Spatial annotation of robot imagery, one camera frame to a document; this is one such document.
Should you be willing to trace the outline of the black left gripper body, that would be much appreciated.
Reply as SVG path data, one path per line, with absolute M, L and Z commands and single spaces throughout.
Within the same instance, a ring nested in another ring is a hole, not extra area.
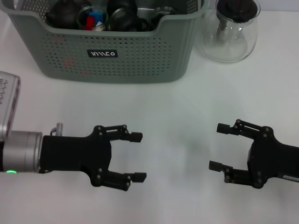
M 111 186 L 108 183 L 111 155 L 111 144 L 103 126 L 95 126 L 86 137 L 45 135 L 40 168 L 43 171 L 84 172 L 94 187 L 108 187 Z

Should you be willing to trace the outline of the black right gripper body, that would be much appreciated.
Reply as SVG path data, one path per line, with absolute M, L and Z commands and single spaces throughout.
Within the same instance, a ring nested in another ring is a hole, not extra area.
M 299 148 L 279 142 L 274 131 L 263 126 L 249 150 L 248 170 L 252 187 L 260 189 L 270 178 L 299 181 Z

